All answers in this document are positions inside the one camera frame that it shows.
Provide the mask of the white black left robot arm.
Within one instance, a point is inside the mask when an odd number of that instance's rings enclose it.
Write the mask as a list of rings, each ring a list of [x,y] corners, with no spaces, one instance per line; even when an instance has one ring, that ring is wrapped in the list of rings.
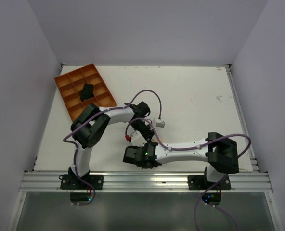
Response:
[[[93,147],[100,141],[106,128],[111,124],[128,123],[134,131],[139,132],[146,143],[151,142],[155,132],[150,125],[141,119],[150,114],[150,108],[145,102],[138,105],[125,103],[120,107],[100,108],[95,104],[88,105],[71,125],[71,133],[64,138],[70,142],[72,137],[75,145],[73,163],[68,169],[68,184],[78,189],[90,188],[89,162]]]

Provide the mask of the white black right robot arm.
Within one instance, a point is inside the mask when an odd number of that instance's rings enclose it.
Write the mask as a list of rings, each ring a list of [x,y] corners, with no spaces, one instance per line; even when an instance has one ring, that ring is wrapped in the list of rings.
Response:
[[[203,184],[209,189],[219,185],[224,175],[239,173],[237,143],[216,132],[207,138],[189,143],[159,143],[147,141],[126,147],[123,162],[142,169],[152,169],[172,162],[200,161],[208,165],[204,170]]]

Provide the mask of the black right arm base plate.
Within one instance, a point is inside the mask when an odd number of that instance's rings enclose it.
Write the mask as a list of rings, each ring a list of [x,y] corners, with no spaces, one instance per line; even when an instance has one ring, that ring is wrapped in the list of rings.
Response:
[[[187,182],[189,190],[206,190],[215,184],[214,182],[207,181],[204,175],[188,175]],[[228,178],[227,180],[218,183],[212,188],[212,190],[230,190],[231,188],[232,187]]]

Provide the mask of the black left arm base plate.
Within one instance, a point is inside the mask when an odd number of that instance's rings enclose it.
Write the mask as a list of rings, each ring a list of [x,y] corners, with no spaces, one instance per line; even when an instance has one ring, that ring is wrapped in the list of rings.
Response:
[[[61,180],[61,190],[86,190],[90,189],[88,185],[80,181],[76,176],[68,174],[60,175],[58,177]],[[103,188],[104,176],[103,175],[89,175],[81,177],[81,179],[94,187],[95,190],[101,190]]]

